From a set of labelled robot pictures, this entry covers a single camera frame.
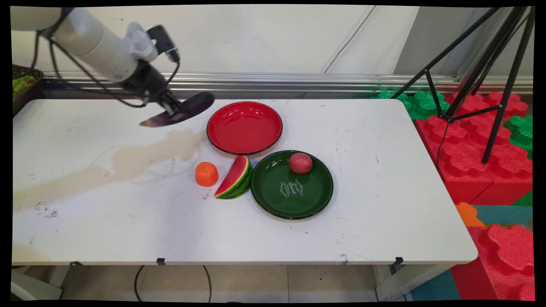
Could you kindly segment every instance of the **orange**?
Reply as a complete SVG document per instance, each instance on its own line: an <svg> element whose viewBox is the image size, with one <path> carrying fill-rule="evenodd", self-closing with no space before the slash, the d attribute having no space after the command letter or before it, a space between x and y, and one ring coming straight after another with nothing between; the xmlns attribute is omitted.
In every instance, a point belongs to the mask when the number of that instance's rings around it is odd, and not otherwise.
<svg viewBox="0 0 546 307"><path fill-rule="evenodd" d="M462 221L465 223L465 226L485 226L485 224L478 219L478 210L476 210L476 208L467 203L459 203L455 206L457 207L457 211L461 215Z"/></svg>
<svg viewBox="0 0 546 307"><path fill-rule="evenodd" d="M213 186L218 181L218 170L210 162L201 162L195 169L195 180L201 186Z"/></svg>

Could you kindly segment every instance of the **brown stain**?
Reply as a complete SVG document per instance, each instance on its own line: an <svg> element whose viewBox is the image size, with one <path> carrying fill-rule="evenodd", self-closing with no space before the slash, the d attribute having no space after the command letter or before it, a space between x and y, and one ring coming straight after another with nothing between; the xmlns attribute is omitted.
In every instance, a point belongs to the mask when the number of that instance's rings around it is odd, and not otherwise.
<svg viewBox="0 0 546 307"><path fill-rule="evenodd" d="M148 146L124 146L112 155L113 169L106 169L92 162L87 168L64 177L13 193L14 213L33 209L39 203L53 203L102 186L130 181L142 176L152 165L177 158L189 161L199 150L199 143L206 140L204 131L193 133L190 129L167 132L167 137ZM153 181L177 174L172 171Z"/></svg>

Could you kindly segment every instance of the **cable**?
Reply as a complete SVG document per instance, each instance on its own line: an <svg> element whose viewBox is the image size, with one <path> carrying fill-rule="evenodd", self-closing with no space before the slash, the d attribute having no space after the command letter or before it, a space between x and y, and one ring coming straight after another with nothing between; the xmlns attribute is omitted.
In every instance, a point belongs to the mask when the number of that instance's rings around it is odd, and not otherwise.
<svg viewBox="0 0 546 307"><path fill-rule="evenodd" d="M67 82L66 80L64 80L61 76L60 76L60 73L58 71L58 68L57 68L57 61L55 59L55 53L54 53L54 50L53 50L53 46L52 45L55 45L57 46L57 48L59 48L66 56L68 56L72 62L74 62L87 76L89 76L96 84L98 84L100 87L102 87L102 89L104 89L104 92L103 91L96 91L96 90L88 90L88 89L85 89L85 88L81 88L81 87L78 87L78 86L75 86L69 82ZM76 59L74 59L74 57L72 57L63 47L61 47L60 45L58 45L55 41L53 41L52 39L49 40L49 47L50 47L50 54L51 54L51 62L53 63L53 67L55 69L55 74L57 75L57 77L62 81L64 82L67 86L71 87L71 88L74 88L76 90L79 90L79 91L84 91L84 92L92 92L92 93L99 93L99 94L108 94L108 95L112 95L114 96L114 98L116 98L118 101L120 101L121 103L125 104L125 105L128 105L130 107L134 107L134 108L142 108L142 107L145 107L146 106L146 103L143 103L141 105L134 105L134 104L130 104L122 99L120 99L116 94L118 95L131 95L131 96L137 96L139 98L153 98L153 97L156 97L156 96L159 96L159 95L163 95L164 91L167 89L167 86L169 85L169 83L172 81L172 79L174 78L174 76L176 75L176 73L178 72L178 69L180 68L180 61L177 61L176 63L176 68L175 70L173 71L173 73L171 74L171 76L169 77L169 79L167 80L167 82L165 83L165 85L155 94L152 94L152 95L141 95L139 93L131 93L131 92L112 92L110 91L108 88L106 88L102 83L100 83L97 79L95 79L91 73L89 73Z"/></svg>
<svg viewBox="0 0 546 307"><path fill-rule="evenodd" d="M440 146L438 146L438 155L436 156L436 168L438 168L438 161L440 160L440 149L442 148L443 141L446 138L448 127L449 127L449 120L447 121L446 131L444 132L444 136L442 138L442 141L440 142Z"/></svg>
<svg viewBox="0 0 546 307"><path fill-rule="evenodd" d="M210 282L209 271L206 269L206 266L203 266L203 268L205 269L206 277L207 277L208 280L209 280L209 303L210 303L210 299L211 299L211 297L212 297L212 284L211 284L211 282Z"/></svg>
<svg viewBox="0 0 546 307"><path fill-rule="evenodd" d="M138 290L137 290L137 281L138 281L138 275L140 274L140 271L142 271L142 268L144 267L144 265L141 265L140 266L140 269L138 269L138 272L136 273L136 276L135 276L135 295L136 295L136 299L139 301L139 302L143 302L142 299L140 299L140 295L138 295Z"/></svg>
<svg viewBox="0 0 546 307"><path fill-rule="evenodd" d="M40 42L39 38L40 38L40 33L38 31L36 31L36 38L34 39L34 58L32 59L31 66L24 73L22 73L22 74L20 74L18 76L11 77L12 80L19 79L21 77L26 76L29 73L31 73L31 71L34 69L34 66L36 65L36 60L38 59L38 45L39 45L39 42Z"/></svg>
<svg viewBox="0 0 546 307"><path fill-rule="evenodd" d="M133 107L133 108L143 108L146 106L145 103L143 104L140 104L140 105L136 105L136 104L132 104L132 103L128 103L124 100L122 100L120 97L118 97L116 94L112 93L109 89L107 89L102 83L100 83L97 79L95 79L95 77L93 77L88 71L87 69L85 69L78 61L76 61L76 59L74 59L68 52L66 52L66 50L61 47L60 45L58 45L57 43L55 43L52 39L49 39L49 52L51 53L51 60L54 62L53 65L54 65L54 69L55 69L55 74L57 75L58 78L61 78L61 76L59 75L59 72L58 72L58 69L57 69L57 63L54 61L55 59L55 53L53 51L53 45L57 46L57 48L61 49L61 51L63 51L63 53L68 56L72 62L74 62L74 64L76 64L84 73L87 74L87 76L89 76L91 79L93 79L93 81L95 81L95 83L97 83L100 87L102 87L104 89L104 91L106 91L107 94L110 94L112 95L114 98L116 98L119 102L123 103L124 105L127 105L129 107Z"/></svg>
<svg viewBox="0 0 546 307"><path fill-rule="evenodd" d="M143 268L143 267L144 267L144 265L141 265L141 266L140 266L140 269L138 269L138 272L136 273L136 276L135 276L135 283L134 283L134 289L135 289L136 299L137 299L139 302L144 302L144 301L140 298L140 295L138 295L138 290L137 290L138 275L140 275L140 271L142 271L142 268ZM211 283L211 281L210 281L209 271L206 269L206 266L203 266L203 268L205 269L206 277L207 277L207 279L209 280L209 303L210 303L210 299L212 298L212 283Z"/></svg>
<svg viewBox="0 0 546 307"><path fill-rule="evenodd" d="M332 67L332 65L334 64L334 62L336 61L337 57L339 57L339 55L341 54L341 52L343 52L343 50L345 49L345 47L347 47L347 45L351 42L351 40L353 40L354 36L357 35L358 31L360 30L360 28L362 28L362 26L364 25L364 23L366 22L366 20L368 20L368 18L370 17L370 15L373 13L373 11L376 9L377 5L374 5L372 7L372 9L368 12L368 14L366 15L366 17L364 17L364 19L362 19L362 22L360 23L360 25L358 26L358 28L353 32L353 35L351 35L351 37L349 37L349 39L347 39L347 41L345 42L345 44L343 45L343 47L341 47L341 49L336 53L336 55L334 56L334 58L330 61L330 63L328 64L328 66L326 67L326 69L324 70L323 74L327 73L328 72L328 69L330 69L330 67Z"/></svg>

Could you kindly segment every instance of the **orange foam block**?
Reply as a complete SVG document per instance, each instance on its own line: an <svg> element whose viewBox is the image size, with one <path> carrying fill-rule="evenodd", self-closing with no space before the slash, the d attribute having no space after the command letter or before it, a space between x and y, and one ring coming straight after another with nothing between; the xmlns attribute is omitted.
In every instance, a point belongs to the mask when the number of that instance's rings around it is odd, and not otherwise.
<svg viewBox="0 0 546 307"><path fill-rule="evenodd" d="M465 226L484 227L485 224L478 219L478 210L467 203L455 205Z"/></svg>

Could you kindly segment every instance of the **toy orange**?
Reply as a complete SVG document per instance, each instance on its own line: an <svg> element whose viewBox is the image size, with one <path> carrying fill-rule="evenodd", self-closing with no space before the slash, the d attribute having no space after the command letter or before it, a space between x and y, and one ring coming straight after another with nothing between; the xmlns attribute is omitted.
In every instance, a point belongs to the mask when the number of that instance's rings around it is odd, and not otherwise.
<svg viewBox="0 0 546 307"><path fill-rule="evenodd" d="M210 162L201 162L195 169L195 180L201 186L213 186L218 181L218 170Z"/></svg>

